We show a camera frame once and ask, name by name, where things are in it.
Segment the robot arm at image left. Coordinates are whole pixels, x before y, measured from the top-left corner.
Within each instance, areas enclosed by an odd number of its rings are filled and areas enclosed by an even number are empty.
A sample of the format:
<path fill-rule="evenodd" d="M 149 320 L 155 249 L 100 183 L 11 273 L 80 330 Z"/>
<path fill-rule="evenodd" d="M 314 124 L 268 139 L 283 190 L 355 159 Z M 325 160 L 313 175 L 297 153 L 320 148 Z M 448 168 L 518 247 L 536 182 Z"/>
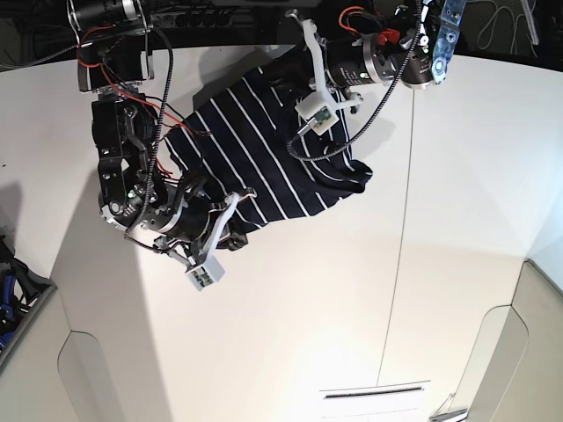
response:
<path fill-rule="evenodd" d="M 194 270 L 216 249 L 236 251 L 247 237 L 235 221 L 251 189 L 208 196 L 210 171 L 198 160 L 174 177 L 158 162 L 168 96 L 147 98 L 138 86 L 154 76 L 150 35 L 172 45 L 150 22 L 144 1 L 68 1 L 69 25 L 77 37 L 77 79 L 91 104 L 91 133 L 99 163 L 99 208 L 104 220 L 132 240 L 143 226 L 157 233 L 147 250 Z"/>

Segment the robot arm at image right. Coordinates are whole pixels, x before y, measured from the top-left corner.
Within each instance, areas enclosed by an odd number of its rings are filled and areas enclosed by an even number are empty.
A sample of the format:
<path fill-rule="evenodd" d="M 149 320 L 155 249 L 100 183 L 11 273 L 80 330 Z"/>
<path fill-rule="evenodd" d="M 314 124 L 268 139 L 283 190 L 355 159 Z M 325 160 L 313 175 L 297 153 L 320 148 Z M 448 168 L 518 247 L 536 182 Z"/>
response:
<path fill-rule="evenodd" d="M 311 93 L 297 101 L 298 115 L 322 132 L 340 110 L 356 110 L 362 96 L 354 86 L 402 82 L 411 89 L 441 84 L 459 38 L 463 1 L 411 1 L 390 16 L 360 5 L 337 18 L 345 36 L 330 40 L 311 18 L 287 11 L 301 27 L 311 56 Z"/>

